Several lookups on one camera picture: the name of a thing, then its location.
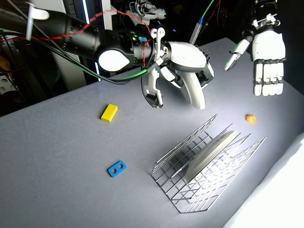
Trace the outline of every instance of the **light strip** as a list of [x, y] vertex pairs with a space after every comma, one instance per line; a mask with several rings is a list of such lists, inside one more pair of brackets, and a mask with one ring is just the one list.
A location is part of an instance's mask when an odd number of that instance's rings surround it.
[[[90, 24], [89, 14], [88, 14], [87, 7], [86, 7], [86, 0], [82, 0], [82, 3], [83, 3], [83, 5], [84, 5], [86, 23], [87, 23], [87, 24]], [[97, 63], [95, 63], [95, 68], [96, 68], [96, 73], [97, 73], [98, 75], [100, 75]]]

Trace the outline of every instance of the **blue block with holes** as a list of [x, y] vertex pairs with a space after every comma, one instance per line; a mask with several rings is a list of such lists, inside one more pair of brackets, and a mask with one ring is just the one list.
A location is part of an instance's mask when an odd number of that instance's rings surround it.
[[116, 177], [118, 174], [120, 174], [122, 171], [124, 171], [127, 168], [125, 163], [123, 161], [119, 161], [115, 165], [112, 165], [108, 172], [111, 175], [111, 177]]

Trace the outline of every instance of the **white robotic hand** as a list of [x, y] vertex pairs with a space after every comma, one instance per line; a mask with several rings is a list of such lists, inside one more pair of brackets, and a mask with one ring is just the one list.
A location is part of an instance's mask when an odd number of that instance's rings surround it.
[[252, 56], [255, 62], [254, 94], [256, 96], [282, 94], [285, 59], [282, 34], [266, 30], [255, 35]]

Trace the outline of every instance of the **wire rack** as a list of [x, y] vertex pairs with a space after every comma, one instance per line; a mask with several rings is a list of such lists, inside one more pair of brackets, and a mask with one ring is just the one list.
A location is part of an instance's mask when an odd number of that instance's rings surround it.
[[176, 145], [153, 168], [152, 177], [180, 213], [208, 210], [266, 139], [244, 150], [240, 147], [250, 134], [234, 140], [191, 181], [186, 181], [188, 164], [213, 139], [206, 130], [215, 118], [216, 115]]

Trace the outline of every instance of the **robotic arm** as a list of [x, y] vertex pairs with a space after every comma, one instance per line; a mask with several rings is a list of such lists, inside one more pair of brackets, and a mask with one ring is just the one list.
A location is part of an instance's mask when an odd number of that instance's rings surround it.
[[282, 34], [275, 30], [280, 25], [276, 9], [277, 0], [253, 2], [251, 26], [254, 32], [243, 32], [244, 39], [238, 43], [225, 66], [225, 70], [231, 69], [252, 42], [256, 96], [280, 95], [283, 92], [285, 44]]
[[[188, 91], [193, 106], [205, 108], [202, 88], [214, 76], [206, 54], [189, 43], [161, 41], [165, 34], [163, 28], [152, 29], [149, 35], [132, 30], [98, 30], [64, 13], [43, 9], [34, 9], [31, 18], [65, 51], [92, 59], [105, 71], [145, 66], [146, 60], [150, 62], [153, 59], [153, 63], [146, 67], [149, 83], [145, 88], [146, 97], [154, 107], [163, 105], [162, 94], [156, 88], [160, 75], [156, 68], [161, 67], [167, 80]], [[0, 21], [5, 29], [20, 33], [27, 31], [28, 21], [14, 13], [0, 9]], [[39, 38], [41, 34], [33, 28], [33, 36]]]

